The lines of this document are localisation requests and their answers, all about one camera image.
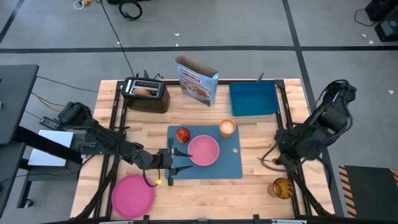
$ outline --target blue tray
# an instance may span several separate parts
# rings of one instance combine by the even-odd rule
[[[183,126],[169,126],[167,128],[167,138],[174,138],[174,147],[179,151],[188,153],[189,142],[180,143],[175,137],[175,132]],[[173,157],[173,165],[192,166],[189,169],[179,172],[174,179],[240,179],[243,176],[241,147],[239,145],[239,130],[236,127],[235,132],[229,138],[223,138],[220,134],[218,125],[215,126],[184,126],[189,129],[190,140],[194,137],[206,134],[213,137],[219,147],[220,154],[217,160],[208,166],[199,166],[194,164],[189,157]]]
[[[231,83],[229,97],[233,116],[269,115],[279,110],[273,81]]]

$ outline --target gray floor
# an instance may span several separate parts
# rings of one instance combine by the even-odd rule
[[[25,0],[0,43],[1,49],[118,48],[100,4],[93,2],[77,11],[76,0]],[[0,1],[0,30],[18,0]],[[368,0],[289,0],[301,46],[382,46],[373,27],[353,21],[356,9]],[[104,4],[125,47],[175,47],[265,45],[293,46],[281,0],[151,0],[142,2],[144,14],[136,22],[125,21],[115,6]],[[365,13],[358,19],[369,22]],[[270,50],[128,52],[135,72],[146,69],[176,78],[174,58],[186,55],[220,71],[220,78],[302,78],[296,52]],[[345,78],[358,89],[350,105],[354,126],[329,148],[333,170],[338,165],[390,167],[398,169],[398,51],[311,51],[303,52],[313,92],[317,96],[332,80]],[[0,64],[36,63],[39,75],[92,90],[100,80],[130,75],[122,53],[0,54]],[[90,108],[94,93],[37,80],[34,91],[47,100],[66,104],[80,101]],[[37,116],[56,116],[31,97],[27,110]],[[38,131],[37,118],[24,114],[22,125]],[[29,198],[35,206],[15,209],[22,178],[17,179],[0,223],[43,223],[69,217],[76,181],[35,182]]]

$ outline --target cereal box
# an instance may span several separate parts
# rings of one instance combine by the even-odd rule
[[[185,56],[175,58],[181,89],[210,106],[216,99],[218,71]]]

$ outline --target butcher block tabletop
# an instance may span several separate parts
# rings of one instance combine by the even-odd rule
[[[300,79],[285,79],[285,89],[293,122],[302,123],[309,116]],[[103,80],[95,105],[94,118],[104,127],[109,127],[117,80]],[[252,219],[294,218],[292,200],[272,197],[267,191],[269,184],[278,177],[287,177],[285,172],[276,172],[263,167],[258,157],[263,156],[274,144],[278,129],[276,116],[240,116],[231,114],[228,85],[218,85],[216,100],[210,107],[182,93],[179,85],[167,85],[171,101],[164,114],[145,113],[127,109],[125,126],[127,140],[144,145],[155,154],[166,146],[167,127],[171,125],[219,125],[222,119],[233,119],[239,126],[239,142],[243,166],[242,179],[190,179],[174,180],[169,187],[161,170],[163,183],[155,188],[155,200],[147,212],[151,220],[196,220],[196,219]],[[284,124],[286,117],[280,90],[277,88],[280,110]],[[120,97],[116,126],[119,125],[123,105]],[[276,151],[270,157],[277,157]],[[95,156],[81,169],[71,217],[78,215],[98,189],[103,156]],[[315,198],[330,213],[334,213],[323,166],[318,161],[303,165],[305,181]],[[142,174],[136,165],[121,161],[117,181],[130,174]],[[147,170],[147,178],[157,179],[157,170]],[[297,189],[300,213],[305,214],[302,194]],[[105,216],[108,192],[102,199],[100,216]],[[114,210],[112,220],[124,219]]]

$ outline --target pink bowl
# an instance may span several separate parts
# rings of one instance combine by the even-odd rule
[[[124,218],[137,218],[151,208],[155,191],[139,174],[128,175],[116,184],[112,192],[115,211]]]
[[[192,162],[199,166],[208,166],[214,163],[219,153],[220,148],[217,141],[207,135],[193,138],[188,145],[188,154],[192,156]]]

